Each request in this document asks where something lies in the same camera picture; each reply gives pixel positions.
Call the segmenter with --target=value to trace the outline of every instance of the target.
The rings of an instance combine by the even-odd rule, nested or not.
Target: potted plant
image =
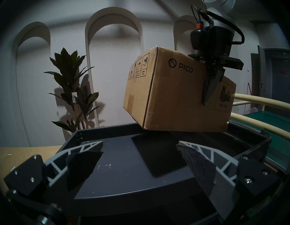
[[[64,93],[61,93],[60,96],[55,95],[53,93],[49,94],[54,95],[65,101],[67,104],[69,104],[72,107],[72,110],[75,115],[75,123],[73,122],[73,119],[71,119],[71,121],[67,120],[67,123],[64,123],[62,121],[52,121],[52,122],[55,125],[70,132],[75,132],[76,129],[80,129],[80,123],[82,124],[83,129],[88,128],[87,123],[88,115],[92,113],[96,108],[98,108],[95,107],[89,111],[89,109],[92,107],[93,102],[98,98],[99,93],[98,92],[88,93],[86,86],[83,88],[83,91],[81,91],[81,88],[79,87],[80,77],[90,69],[94,68],[93,66],[84,71],[84,69],[86,68],[85,67],[79,72],[79,66],[81,65],[85,57],[86,57],[85,55],[81,57],[78,56],[77,51],[74,51],[70,55],[68,54],[66,49],[63,48],[60,54],[55,53],[55,59],[50,57],[51,62],[53,63],[54,66],[56,66],[59,69],[60,74],[52,71],[44,72],[52,74],[54,76],[55,81],[64,90]],[[77,97],[75,98],[76,103],[74,103],[72,98],[73,92],[77,93]],[[76,114],[75,106],[77,106],[78,111],[80,111],[81,109],[81,112],[78,114],[78,116]],[[85,125],[83,124],[83,121],[81,119],[82,115],[84,116]]]

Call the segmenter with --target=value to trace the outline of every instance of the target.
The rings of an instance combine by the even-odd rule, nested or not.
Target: cardboard box
[[[203,63],[156,46],[130,67],[123,107],[144,129],[225,132],[236,84],[224,76],[203,106],[205,77]]]

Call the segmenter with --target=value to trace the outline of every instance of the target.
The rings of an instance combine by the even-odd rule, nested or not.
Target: green leaf
[[[85,104],[88,104],[89,99],[90,99],[91,96],[92,96],[92,93],[90,93],[90,94],[87,96],[87,98],[86,98],[86,100],[85,100]]]
[[[82,71],[86,68],[86,67],[88,67],[88,66],[85,66],[82,70],[81,70],[81,72],[80,73],[82,73]]]
[[[65,48],[62,48],[60,54],[63,55],[65,52],[67,53],[66,49]]]
[[[73,101],[73,98],[72,98],[72,91],[71,91],[71,89],[69,88],[69,86],[64,85],[62,88],[63,88],[63,90],[64,90],[66,96],[68,97],[68,99],[72,102],[72,101]]]
[[[48,93],[48,94],[51,94],[51,95],[54,95],[54,96],[59,97],[58,95],[55,95],[55,94],[53,94],[53,93]],[[63,98],[61,98],[61,97],[59,97],[59,98],[63,100]]]
[[[51,62],[53,63],[53,65],[58,68],[57,62],[53,58],[51,58],[51,57],[49,57],[49,58],[50,58]]]
[[[84,93],[83,93],[83,95],[82,95],[83,102],[84,102],[85,104],[87,104],[88,102],[86,101],[86,99],[87,99],[87,96],[88,96],[88,89],[87,89],[87,86],[86,86],[86,85],[83,87],[83,90],[84,90]]]
[[[52,121],[55,125],[67,130],[67,131],[70,131],[70,132],[74,132],[66,123],[64,122],[61,122],[61,121]]]
[[[77,62],[74,65],[74,72],[77,72],[78,67],[81,65],[81,63],[83,62],[83,60],[85,59],[85,55],[83,55],[82,57],[80,57]]]
[[[77,117],[77,120],[76,120],[76,122],[75,122],[75,130],[77,130],[77,126],[79,125],[79,122],[81,121],[81,115],[82,115],[83,113],[81,112],[79,115],[78,115],[78,117]]]
[[[61,87],[66,85],[66,81],[65,81],[64,77],[62,75],[60,75],[59,73],[54,74],[54,79]]]
[[[75,63],[77,62],[77,51],[74,51],[70,56],[72,58],[73,65],[75,65]]]
[[[69,104],[69,105],[72,107],[73,110],[75,110],[74,105],[73,105],[73,99],[69,99],[68,96],[67,96],[65,93],[61,93],[60,95],[61,95],[62,99],[63,99],[67,104]]]
[[[83,73],[81,73],[81,72],[82,72],[82,71],[81,71],[81,72],[78,74],[78,76],[75,77],[75,81],[77,81],[77,80],[78,80],[82,75],[84,75],[84,74],[85,74],[87,71],[89,71],[91,68],[87,69],[87,70],[84,71]]]
[[[70,76],[74,78],[75,74],[73,74],[73,62],[71,56],[68,54],[68,52],[63,48],[61,51],[61,57],[64,67],[69,71]]]
[[[90,108],[86,104],[83,104],[78,97],[76,97],[75,99],[77,103],[79,104],[81,110],[83,111],[84,116],[86,117]]]
[[[81,103],[83,104],[84,101],[83,101],[83,98],[82,98],[81,89],[79,87],[77,88],[77,96],[78,96],[79,100],[81,101]]]
[[[96,108],[99,108],[100,107],[100,105],[99,106],[97,106],[97,107],[95,107],[95,108],[93,108],[88,114],[87,114],[87,116],[90,114],[90,113],[92,113]]]
[[[72,75],[70,75],[70,72],[68,68],[66,67],[66,61],[64,61],[62,56],[58,53],[55,53],[55,61],[57,62],[57,68],[59,69],[60,73],[63,75],[65,82],[69,83],[69,85],[72,86],[73,84]]]
[[[89,103],[88,103],[88,106],[90,107],[91,104],[98,98],[99,96],[99,93],[98,92],[95,92],[91,95],[91,97],[89,98]]]
[[[69,124],[68,126],[69,126],[69,128],[70,128],[73,132],[76,131],[76,129],[75,129],[75,125],[71,125],[71,124]]]
[[[62,63],[62,57],[60,54],[55,52],[55,61],[57,62],[57,68],[60,69]]]
[[[57,72],[52,72],[52,71],[47,71],[47,72],[44,72],[44,73],[49,73],[49,74],[52,74],[52,75],[58,74],[59,76],[61,76],[59,73],[57,73]]]

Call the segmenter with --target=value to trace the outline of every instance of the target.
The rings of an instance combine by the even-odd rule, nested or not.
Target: arched wall niche
[[[91,91],[99,92],[97,126],[134,123],[123,109],[123,97],[128,69],[144,52],[140,21],[126,9],[105,8],[88,20],[85,35],[88,67],[96,67],[89,79]]]
[[[9,85],[10,85],[10,97],[11,97],[11,104],[9,107],[11,108],[11,112],[13,113],[14,120],[10,121],[10,126],[17,128],[17,141],[14,142],[14,147],[30,147],[30,143],[28,141],[26,131],[24,128],[19,102],[18,102],[18,93],[17,93],[17,85],[16,85],[16,52],[18,49],[18,46],[21,43],[21,40],[25,36],[27,32],[32,30],[33,28],[37,26],[46,26],[42,22],[33,22],[29,23],[25,27],[23,27],[19,33],[15,36],[12,46],[11,46],[11,52],[10,52],[10,76],[9,76]]]
[[[196,20],[193,16],[184,15],[179,17],[173,28],[174,49],[185,55],[195,54],[192,49],[190,33],[196,29]]]
[[[47,94],[55,81],[43,74],[52,70],[50,32],[43,23],[25,28],[15,55],[15,81],[26,136],[31,147],[62,145],[61,129],[51,122],[59,120],[55,98]]]

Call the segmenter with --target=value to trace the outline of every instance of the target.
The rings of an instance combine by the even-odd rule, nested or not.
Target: door
[[[290,60],[272,59],[272,99],[290,103]]]
[[[265,51],[258,45],[258,52],[260,56],[260,97],[266,97],[266,58]]]
[[[251,53],[251,64],[252,64],[252,95],[261,96],[260,88],[260,55]]]

